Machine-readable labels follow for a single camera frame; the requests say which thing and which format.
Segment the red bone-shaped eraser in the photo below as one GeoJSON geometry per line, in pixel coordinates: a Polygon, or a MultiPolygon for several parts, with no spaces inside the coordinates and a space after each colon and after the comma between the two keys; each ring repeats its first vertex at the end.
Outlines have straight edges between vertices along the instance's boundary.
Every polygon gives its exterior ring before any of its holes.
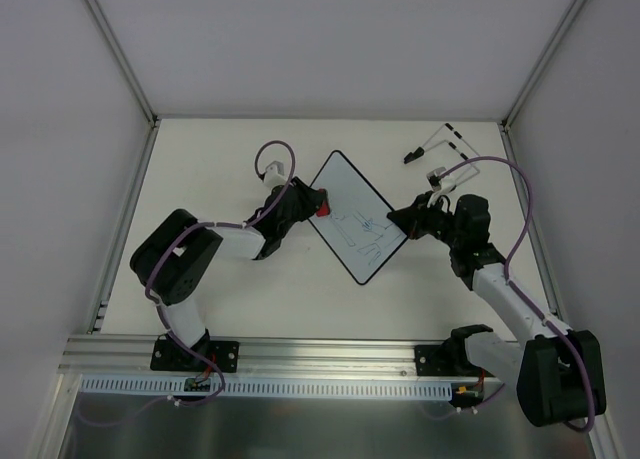
{"type": "Polygon", "coordinates": [[[318,218],[326,217],[331,214],[331,209],[328,202],[323,202],[319,209],[316,211],[315,215],[318,218]]]}

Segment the white whiteboard black rim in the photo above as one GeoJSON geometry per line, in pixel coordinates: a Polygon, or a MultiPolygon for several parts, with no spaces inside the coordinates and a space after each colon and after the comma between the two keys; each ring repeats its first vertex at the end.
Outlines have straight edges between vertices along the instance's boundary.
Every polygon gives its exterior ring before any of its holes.
{"type": "Polygon", "coordinates": [[[408,240],[387,218],[392,206],[340,150],[329,154],[311,188],[327,193],[329,213],[309,222],[354,281],[366,285],[408,240]]]}

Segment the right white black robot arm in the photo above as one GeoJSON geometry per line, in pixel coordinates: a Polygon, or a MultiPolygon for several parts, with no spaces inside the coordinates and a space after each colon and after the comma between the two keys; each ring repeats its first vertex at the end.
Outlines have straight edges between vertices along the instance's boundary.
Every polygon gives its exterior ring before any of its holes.
{"type": "Polygon", "coordinates": [[[459,375],[483,370],[512,388],[527,420],[536,427],[563,424],[587,433],[606,410],[600,344],[588,330],[575,330],[534,302],[490,241],[486,199],[466,194],[453,211],[445,198],[421,194],[388,219],[409,239],[430,235],[449,249],[456,277],[500,317],[515,337],[509,345],[484,324],[451,331],[433,354],[459,375]]]}

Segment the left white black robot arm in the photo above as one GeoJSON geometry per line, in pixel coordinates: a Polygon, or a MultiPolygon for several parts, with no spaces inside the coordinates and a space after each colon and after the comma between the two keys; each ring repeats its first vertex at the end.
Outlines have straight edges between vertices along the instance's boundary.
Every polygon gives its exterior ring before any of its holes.
{"type": "Polygon", "coordinates": [[[174,210],[129,262],[167,329],[167,336],[156,340],[151,368],[201,372],[214,363],[229,372],[224,347],[211,339],[192,297],[213,259],[264,260],[280,248],[294,224],[329,213],[327,191],[297,177],[273,187],[247,225],[200,222],[185,209],[174,210]]]}

